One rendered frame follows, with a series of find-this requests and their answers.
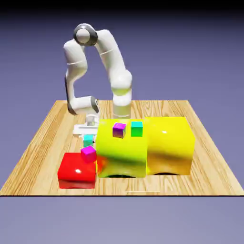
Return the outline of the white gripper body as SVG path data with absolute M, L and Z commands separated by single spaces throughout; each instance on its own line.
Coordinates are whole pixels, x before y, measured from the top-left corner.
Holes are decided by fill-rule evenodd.
M 73 128 L 73 135 L 97 135 L 98 125 L 88 126 L 87 124 L 75 124 Z

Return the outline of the small teal cube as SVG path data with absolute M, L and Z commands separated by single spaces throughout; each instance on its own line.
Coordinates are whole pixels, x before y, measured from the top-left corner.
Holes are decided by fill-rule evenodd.
M 88 146 L 93 146 L 94 144 L 94 135 L 92 134 L 85 134 L 83 136 L 83 146 L 88 147 Z

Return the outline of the small magenta cube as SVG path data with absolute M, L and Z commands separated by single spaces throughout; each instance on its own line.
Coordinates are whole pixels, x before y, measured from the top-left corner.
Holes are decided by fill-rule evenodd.
M 81 158 L 86 163 L 95 162 L 97 160 L 96 150 L 91 145 L 84 147 L 84 148 L 81 148 Z

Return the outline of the small purple cube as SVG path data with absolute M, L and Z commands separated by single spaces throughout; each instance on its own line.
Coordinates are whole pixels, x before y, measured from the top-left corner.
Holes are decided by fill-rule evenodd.
M 112 135 L 116 138 L 124 138 L 126 133 L 126 124 L 116 122 L 112 128 Z

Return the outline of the small green cube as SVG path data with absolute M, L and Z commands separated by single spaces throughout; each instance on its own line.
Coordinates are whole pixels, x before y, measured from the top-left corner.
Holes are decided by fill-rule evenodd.
M 143 122 L 131 121 L 131 137 L 142 137 L 142 136 L 143 136 Z

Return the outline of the large red box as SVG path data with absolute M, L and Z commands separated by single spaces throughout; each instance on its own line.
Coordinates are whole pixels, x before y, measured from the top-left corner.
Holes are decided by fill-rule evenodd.
M 66 152 L 58 169 L 58 182 L 61 189 L 94 189 L 96 164 L 87 163 L 81 153 Z

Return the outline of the large yellow-green box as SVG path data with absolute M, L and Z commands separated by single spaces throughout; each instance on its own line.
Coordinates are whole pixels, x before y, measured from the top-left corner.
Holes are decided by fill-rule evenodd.
M 123 138 L 113 137 L 115 123 L 126 124 Z M 131 123 L 142 124 L 142 136 L 131 136 Z M 147 166 L 147 142 L 143 119 L 101 119 L 96 138 L 98 176 L 122 175 L 144 178 Z

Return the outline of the large yellow box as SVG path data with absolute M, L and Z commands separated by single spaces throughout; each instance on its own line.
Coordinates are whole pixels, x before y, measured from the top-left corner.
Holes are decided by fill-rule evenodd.
M 189 175 L 195 136 L 185 117 L 146 117 L 147 174 Z

